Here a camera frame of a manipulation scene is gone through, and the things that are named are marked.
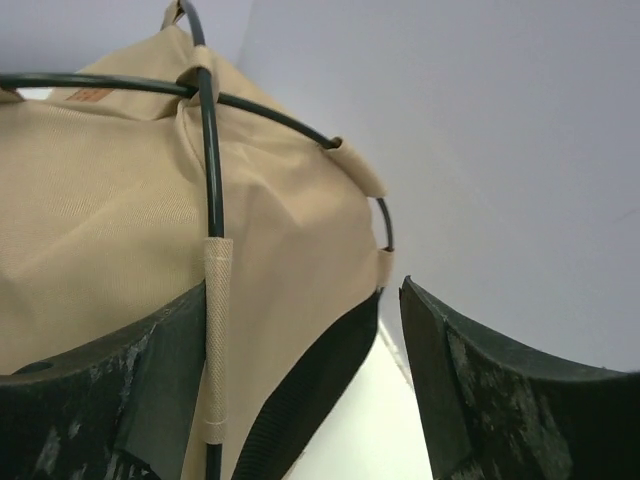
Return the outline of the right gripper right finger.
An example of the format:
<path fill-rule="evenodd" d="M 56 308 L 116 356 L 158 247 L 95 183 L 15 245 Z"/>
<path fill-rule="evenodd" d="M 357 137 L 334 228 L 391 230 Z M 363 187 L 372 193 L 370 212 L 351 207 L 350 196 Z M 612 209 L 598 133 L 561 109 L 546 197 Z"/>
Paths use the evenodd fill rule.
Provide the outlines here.
<path fill-rule="evenodd" d="M 399 301 L 434 478 L 638 477 L 637 373 L 531 348 L 411 279 Z"/>

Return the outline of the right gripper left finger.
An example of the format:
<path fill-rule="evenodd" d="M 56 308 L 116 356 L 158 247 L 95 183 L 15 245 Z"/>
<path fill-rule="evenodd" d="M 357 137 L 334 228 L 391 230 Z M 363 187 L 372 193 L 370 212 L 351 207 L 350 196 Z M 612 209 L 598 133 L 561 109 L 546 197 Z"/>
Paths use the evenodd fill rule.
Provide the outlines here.
<path fill-rule="evenodd" d="M 178 479 L 205 359 L 205 288 L 1 378 L 4 479 Z"/>

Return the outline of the black tent pole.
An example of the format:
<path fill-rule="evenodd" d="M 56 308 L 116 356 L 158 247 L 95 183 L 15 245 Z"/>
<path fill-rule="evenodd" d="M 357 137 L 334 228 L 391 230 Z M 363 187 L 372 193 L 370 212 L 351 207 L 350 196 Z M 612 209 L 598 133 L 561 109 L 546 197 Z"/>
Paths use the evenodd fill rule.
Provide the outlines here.
<path fill-rule="evenodd" d="M 191 1 L 179 1 L 189 22 L 195 47 L 205 46 L 205 37 L 199 15 Z M 196 67 L 202 115 L 204 160 L 208 206 L 208 235 L 223 239 L 224 204 L 218 131 L 215 115 L 216 95 L 213 74 L 209 67 Z M 214 440 L 207 446 L 206 479 L 221 479 L 222 450 L 224 440 Z"/>
<path fill-rule="evenodd" d="M 1 85 L 9 88 L 44 88 L 44 87 L 89 87 L 111 88 L 117 90 L 132 90 L 141 92 L 160 93 L 181 98 L 191 98 L 199 93 L 199 86 L 170 83 L 160 80 L 145 79 L 131 76 L 110 76 L 78 73 L 15 73 L 3 74 Z M 256 102 L 237 97 L 228 93 L 221 93 L 216 97 L 216 104 L 258 115 L 280 125 L 288 127 L 305 137 L 315 141 L 322 148 L 329 150 L 340 146 L 338 139 L 330 139 L 308 125 L 284 114 L 263 106 Z"/>

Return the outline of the beige black pet tent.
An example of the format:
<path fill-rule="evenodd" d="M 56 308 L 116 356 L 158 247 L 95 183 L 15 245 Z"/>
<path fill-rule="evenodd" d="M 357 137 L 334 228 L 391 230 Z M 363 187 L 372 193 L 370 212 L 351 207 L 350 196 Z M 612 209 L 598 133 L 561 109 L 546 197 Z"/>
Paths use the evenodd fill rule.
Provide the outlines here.
<path fill-rule="evenodd" d="M 78 74 L 198 85 L 280 112 L 195 47 L 179 1 L 152 37 Z M 178 479 L 286 479 L 367 357 L 394 244 L 386 190 L 343 139 L 326 150 L 215 105 L 223 239 L 209 237 L 200 94 L 1 85 L 1 378 L 205 288 L 205 359 Z"/>

